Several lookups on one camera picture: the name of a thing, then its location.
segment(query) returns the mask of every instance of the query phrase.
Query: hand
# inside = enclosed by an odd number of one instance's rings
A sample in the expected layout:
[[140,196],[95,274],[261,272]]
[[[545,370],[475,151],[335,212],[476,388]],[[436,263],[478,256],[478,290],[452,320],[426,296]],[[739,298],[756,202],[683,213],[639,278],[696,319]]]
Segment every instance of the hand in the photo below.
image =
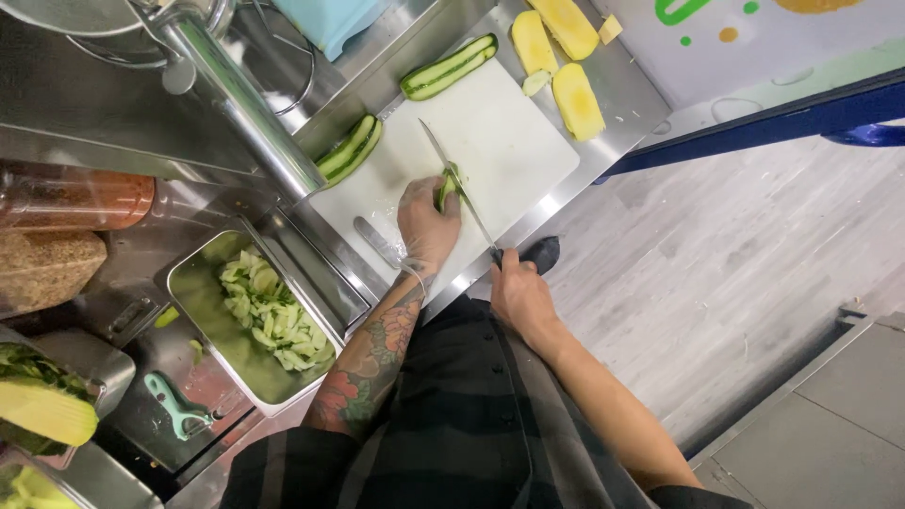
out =
[[413,180],[399,199],[396,219],[410,261],[421,277],[434,275],[446,262],[459,240],[462,228],[459,195],[450,193],[444,202],[444,214],[433,208],[433,192],[445,182],[443,177]]
[[532,350],[546,358],[553,346],[548,343],[557,337],[556,328],[562,325],[550,288],[532,262],[519,262],[515,249],[506,250],[502,265],[502,270],[491,265],[491,308],[522,335]]

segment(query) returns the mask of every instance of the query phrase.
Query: knife handle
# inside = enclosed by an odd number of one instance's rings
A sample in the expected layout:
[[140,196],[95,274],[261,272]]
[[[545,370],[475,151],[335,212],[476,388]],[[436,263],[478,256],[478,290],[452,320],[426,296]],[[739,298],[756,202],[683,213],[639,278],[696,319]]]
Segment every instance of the knife handle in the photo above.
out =
[[503,250],[491,248],[491,258],[500,270],[503,270]]

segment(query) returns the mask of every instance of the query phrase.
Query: laminate floor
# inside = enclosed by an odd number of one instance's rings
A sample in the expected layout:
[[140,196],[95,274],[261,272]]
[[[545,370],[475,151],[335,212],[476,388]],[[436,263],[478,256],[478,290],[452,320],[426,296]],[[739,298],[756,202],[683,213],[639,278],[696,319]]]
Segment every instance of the laminate floor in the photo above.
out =
[[905,149],[813,137],[614,176],[549,234],[560,315],[689,450],[813,356],[839,305],[905,309]]

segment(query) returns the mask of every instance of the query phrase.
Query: person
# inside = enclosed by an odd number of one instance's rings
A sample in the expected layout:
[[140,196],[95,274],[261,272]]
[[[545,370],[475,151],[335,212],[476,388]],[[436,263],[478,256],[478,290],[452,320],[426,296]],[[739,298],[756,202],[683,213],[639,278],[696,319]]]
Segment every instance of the person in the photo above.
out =
[[489,303],[463,296],[418,324],[462,223],[455,193],[434,209],[442,183],[408,186],[397,215],[406,270],[301,425],[236,456],[220,507],[749,508],[702,489],[514,249],[491,267]]

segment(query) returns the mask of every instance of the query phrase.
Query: metal pipe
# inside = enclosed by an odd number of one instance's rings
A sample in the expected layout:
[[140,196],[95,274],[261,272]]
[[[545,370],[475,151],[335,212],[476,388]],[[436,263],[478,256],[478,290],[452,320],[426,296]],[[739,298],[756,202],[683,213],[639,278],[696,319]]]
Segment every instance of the metal pipe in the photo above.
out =
[[154,32],[184,62],[195,67],[199,97],[211,102],[229,120],[264,172],[277,183],[290,206],[325,186],[314,162],[282,126],[261,95],[205,29],[191,6],[154,20]]

